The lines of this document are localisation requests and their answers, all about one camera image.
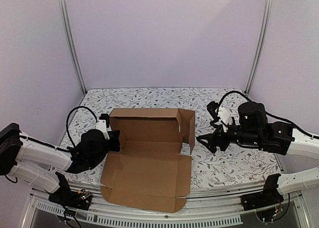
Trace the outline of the left aluminium frame post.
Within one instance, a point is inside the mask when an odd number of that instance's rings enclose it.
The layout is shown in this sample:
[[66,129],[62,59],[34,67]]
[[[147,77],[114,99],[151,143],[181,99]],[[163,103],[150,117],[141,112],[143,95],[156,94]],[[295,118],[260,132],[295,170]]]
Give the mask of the left aluminium frame post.
[[79,84],[80,91],[82,92],[83,95],[85,95],[87,93],[87,88],[85,85],[83,73],[81,71],[81,67],[80,67],[80,63],[77,56],[77,51],[76,51],[73,35],[72,35],[71,23],[70,23],[69,14],[68,14],[68,8],[67,8],[67,1],[58,0],[58,3],[59,3],[60,13],[61,13],[62,24],[63,24],[63,28],[65,32],[66,42],[69,49],[75,76]]

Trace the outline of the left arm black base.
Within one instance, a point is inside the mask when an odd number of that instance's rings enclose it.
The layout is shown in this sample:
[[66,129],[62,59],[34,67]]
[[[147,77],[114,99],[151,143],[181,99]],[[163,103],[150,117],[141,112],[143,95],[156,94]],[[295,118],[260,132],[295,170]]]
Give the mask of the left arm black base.
[[61,206],[88,211],[92,201],[92,193],[85,189],[72,191],[64,175],[59,172],[55,172],[55,174],[59,180],[59,188],[57,191],[49,193],[48,200]]

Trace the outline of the aluminium frame post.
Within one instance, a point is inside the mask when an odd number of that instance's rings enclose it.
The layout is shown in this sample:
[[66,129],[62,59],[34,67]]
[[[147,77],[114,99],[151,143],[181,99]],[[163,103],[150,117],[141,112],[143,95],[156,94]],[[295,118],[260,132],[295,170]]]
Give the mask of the aluminium frame post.
[[85,95],[87,93],[87,88],[85,85],[83,73],[81,71],[81,67],[80,67],[80,63],[77,56],[77,51],[76,51],[73,35],[72,35],[71,23],[70,23],[69,14],[68,14],[68,8],[67,8],[67,1],[58,0],[58,3],[59,3],[60,13],[61,13],[62,24],[63,24],[63,28],[65,32],[66,42],[69,49],[75,76],[79,84],[80,91],[82,92],[83,95]]
[[272,2],[273,0],[265,0],[265,3],[264,3],[260,32],[258,35],[258,40],[257,40],[254,57],[253,57],[252,66],[251,66],[250,73],[249,73],[248,80],[245,87],[245,93],[247,95],[249,95],[250,92],[252,91],[254,80],[257,74],[257,69],[259,66],[259,62],[261,59],[261,55],[262,55],[262,51],[263,51],[263,47],[264,47],[264,43],[266,39],[266,34],[267,34],[267,29],[268,29],[268,24],[269,24],[269,19],[271,15],[271,9],[272,9]]

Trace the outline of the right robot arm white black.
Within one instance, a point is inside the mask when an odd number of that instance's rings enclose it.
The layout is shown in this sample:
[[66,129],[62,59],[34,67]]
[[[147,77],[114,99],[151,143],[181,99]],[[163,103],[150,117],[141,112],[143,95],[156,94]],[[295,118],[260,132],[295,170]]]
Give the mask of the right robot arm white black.
[[[214,121],[220,121],[211,134],[200,135],[197,141],[211,153],[225,151],[230,144],[241,148],[279,154],[319,158],[319,137],[282,118],[268,123],[262,103],[247,101],[238,107],[239,124],[226,108],[211,102],[207,109]],[[312,168],[293,174],[272,174],[265,180],[262,191],[243,195],[241,204],[247,208],[282,202],[291,192],[310,189],[319,184],[319,169]]]

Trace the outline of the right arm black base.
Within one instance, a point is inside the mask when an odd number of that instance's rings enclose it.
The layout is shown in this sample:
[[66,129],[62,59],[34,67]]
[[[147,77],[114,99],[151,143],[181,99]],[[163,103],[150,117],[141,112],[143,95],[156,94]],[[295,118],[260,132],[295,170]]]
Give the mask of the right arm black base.
[[263,189],[260,192],[242,195],[241,205],[244,211],[259,209],[275,205],[284,201],[283,196],[278,192],[278,180],[281,174],[273,174],[267,177]]

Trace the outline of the brown cardboard paper box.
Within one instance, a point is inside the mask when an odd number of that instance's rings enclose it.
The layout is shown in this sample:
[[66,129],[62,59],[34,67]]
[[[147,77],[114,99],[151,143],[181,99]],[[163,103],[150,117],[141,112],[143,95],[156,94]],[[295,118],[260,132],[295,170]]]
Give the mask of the brown cardboard paper box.
[[101,195],[109,203],[175,213],[190,192],[195,112],[179,108],[115,108],[111,129],[120,131],[120,150],[109,152]]

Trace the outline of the front aluminium rail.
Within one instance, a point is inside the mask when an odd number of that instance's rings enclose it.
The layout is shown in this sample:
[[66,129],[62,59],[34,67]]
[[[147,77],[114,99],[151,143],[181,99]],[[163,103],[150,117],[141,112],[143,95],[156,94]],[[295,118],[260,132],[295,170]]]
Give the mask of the front aluminium rail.
[[216,189],[192,189],[186,205],[176,213],[144,211],[106,202],[100,191],[87,185],[93,193],[87,211],[73,209],[75,218],[64,215],[62,206],[48,200],[48,194],[32,189],[27,199],[21,228],[311,228],[302,193],[284,197],[278,218],[259,220],[269,215],[274,206],[245,211],[241,196],[262,190],[262,182]]

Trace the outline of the right aluminium frame post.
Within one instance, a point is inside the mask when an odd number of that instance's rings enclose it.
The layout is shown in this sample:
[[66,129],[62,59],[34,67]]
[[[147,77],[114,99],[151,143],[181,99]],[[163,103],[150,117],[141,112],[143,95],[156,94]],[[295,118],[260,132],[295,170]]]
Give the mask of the right aluminium frame post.
[[260,32],[258,35],[258,40],[257,40],[254,57],[253,57],[252,66],[251,66],[250,73],[249,73],[248,80],[245,87],[245,93],[247,95],[249,95],[250,92],[252,91],[254,80],[257,74],[257,69],[259,66],[259,62],[261,59],[261,55],[262,55],[262,51],[263,51],[263,47],[264,47],[264,43],[266,39],[266,34],[267,34],[267,29],[268,29],[268,24],[269,24],[269,19],[271,15],[271,9],[272,9],[272,2],[273,0],[265,0],[265,3],[264,3]]

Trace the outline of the floral patterned table mat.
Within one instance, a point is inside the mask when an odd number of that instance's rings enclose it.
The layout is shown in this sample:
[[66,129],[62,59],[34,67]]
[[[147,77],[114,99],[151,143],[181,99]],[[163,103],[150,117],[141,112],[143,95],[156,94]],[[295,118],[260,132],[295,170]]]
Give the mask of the floral patterned table mat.
[[[115,88],[92,89],[83,98],[80,109],[71,116],[69,133],[59,146],[67,148],[78,143],[80,136],[94,128],[95,118],[110,113],[114,108],[180,108],[195,112],[195,134],[213,132],[211,116],[206,106],[209,102],[222,102],[233,117],[245,102],[239,89],[222,88]],[[191,155],[191,189],[211,189],[231,185],[264,182],[272,174],[282,171],[275,155],[255,149],[230,145],[226,151],[215,154],[196,143],[191,149],[183,144],[181,153]]]

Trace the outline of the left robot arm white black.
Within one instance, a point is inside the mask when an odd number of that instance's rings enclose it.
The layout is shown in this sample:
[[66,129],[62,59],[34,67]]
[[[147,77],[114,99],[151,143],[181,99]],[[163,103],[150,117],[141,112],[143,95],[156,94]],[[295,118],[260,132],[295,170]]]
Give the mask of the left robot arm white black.
[[108,152],[119,152],[120,131],[108,131],[102,121],[96,128],[81,135],[74,147],[62,149],[37,140],[11,123],[0,132],[0,174],[22,179],[55,195],[63,204],[70,205],[74,194],[63,175],[52,175],[42,165],[78,174],[97,167]]

